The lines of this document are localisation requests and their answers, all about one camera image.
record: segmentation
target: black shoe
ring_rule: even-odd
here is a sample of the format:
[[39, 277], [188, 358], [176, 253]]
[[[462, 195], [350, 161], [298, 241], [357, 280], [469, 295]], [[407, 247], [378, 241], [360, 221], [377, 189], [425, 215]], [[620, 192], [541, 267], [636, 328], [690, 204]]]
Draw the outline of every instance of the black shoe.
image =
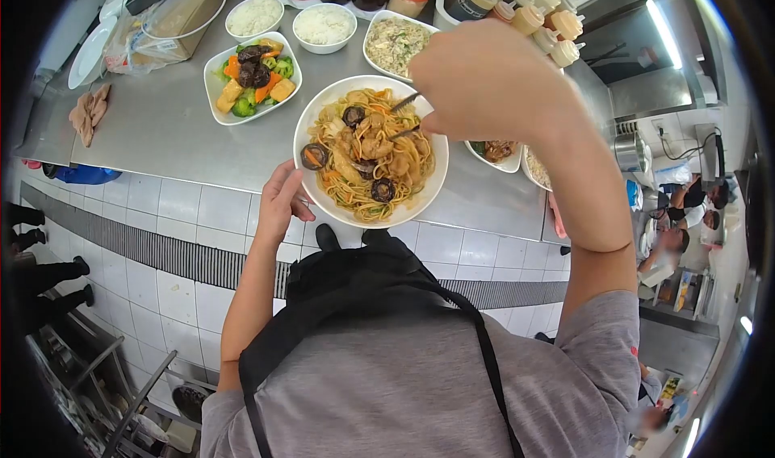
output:
[[86, 285], [84, 287], [83, 292], [86, 294], [86, 306], [91, 307], [94, 304], [94, 290], [92, 290], [92, 286], [90, 284]]
[[336, 239], [334, 230], [325, 223], [315, 228], [315, 239], [318, 240], [318, 246], [323, 251], [336, 251], [342, 249], [339, 245], [339, 240]]
[[89, 265], [86, 264], [86, 261], [84, 261], [81, 257], [75, 257], [73, 258], [73, 263], [76, 263], [79, 267], [81, 267], [81, 275], [86, 276], [92, 271], [89, 269]]
[[33, 234], [35, 235], [35, 240], [38, 243], [46, 244], [46, 234], [41, 230], [33, 230]]
[[554, 345], [554, 339], [543, 332], [537, 333], [534, 339]]
[[360, 237], [361, 242], [365, 245], [375, 244], [379, 242], [385, 243], [391, 238], [388, 230], [366, 230], [363, 231], [363, 236]]

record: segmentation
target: person's left hand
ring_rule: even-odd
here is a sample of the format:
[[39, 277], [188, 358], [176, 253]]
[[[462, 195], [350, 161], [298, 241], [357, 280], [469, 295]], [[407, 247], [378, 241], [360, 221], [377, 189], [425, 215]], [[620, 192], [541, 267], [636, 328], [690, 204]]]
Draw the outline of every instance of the person's left hand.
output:
[[315, 221], [315, 215], [299, 196], [311, 201], [302, 187], [302, 171], [294, 169], [293, 159], [290, 159], [277, 166], [261, 192], [257, 240], [279, 245], [285, 239], [292, 215], [301, 221]]

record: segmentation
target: broccoli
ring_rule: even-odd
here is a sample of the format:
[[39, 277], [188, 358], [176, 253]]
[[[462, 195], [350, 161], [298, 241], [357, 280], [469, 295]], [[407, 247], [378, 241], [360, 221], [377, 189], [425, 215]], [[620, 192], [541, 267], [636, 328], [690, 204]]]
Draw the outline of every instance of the broccoli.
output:
[[232, 107], [232, 113], [239, 117], [256, 115], [256, 108], [247, 101], [247, 98], [238, 98]]
[[270, 70], [274, 70], [274, 67], [277, 66], [277, 60], [275, 60], [273, 57], [264, 58], [261, 60], [261, 63], [264, 63]]
[[226, 82], [226, 83], [228, 83], [229, 80], [232, 79], [230, 76], [228, 76], [227, 74], [225, 74], [223, 72], [223, 70], [225, 70], [227, 66], [228, 66], [228, 60], [224, 61], [223, 65], [221, 65], [221, 67], [219, 67], [217, 70], [212, 72], [213, 75], [217, 76], [219, 80], [221, 80], [222, 82]]
[[290, 56], [283, 56], [277, 60], [277, 66], [272, 68], [272, 71], [277, 73], [283, 78], [289, 78], [293, 76], [293, 61]]

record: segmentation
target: noodles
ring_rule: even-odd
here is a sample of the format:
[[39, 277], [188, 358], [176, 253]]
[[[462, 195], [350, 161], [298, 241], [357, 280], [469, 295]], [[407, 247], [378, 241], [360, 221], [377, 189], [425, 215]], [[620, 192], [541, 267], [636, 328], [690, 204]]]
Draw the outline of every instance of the noodles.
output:
[[432, 145], [421, 130], [390, 140], [420, 123], [411, 104], [392, 113], [399, 101], [392, 95], [390, 88], [349, 92], [323, 107], [307, 130], [310, 142], [329, 154], [317, 171], [318, 187], [364, 222], [387, 220], [436, 169]]

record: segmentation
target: gray t-shirt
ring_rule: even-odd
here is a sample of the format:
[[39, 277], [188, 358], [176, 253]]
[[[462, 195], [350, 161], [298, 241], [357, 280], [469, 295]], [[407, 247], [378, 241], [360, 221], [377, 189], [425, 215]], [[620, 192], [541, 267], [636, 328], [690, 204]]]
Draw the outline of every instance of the gray t-shirt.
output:
[[[634, 294], [587, 302], [554, 346], [484, 318], [525, 456], [624, 455], [640, 383]], [[512, 456], [476, 331], [454, 310], [327, 326], [256, 395], [276, 458]], [[259, 456], [241, 391], [216, 392], [202, 413], [200, 456]]]

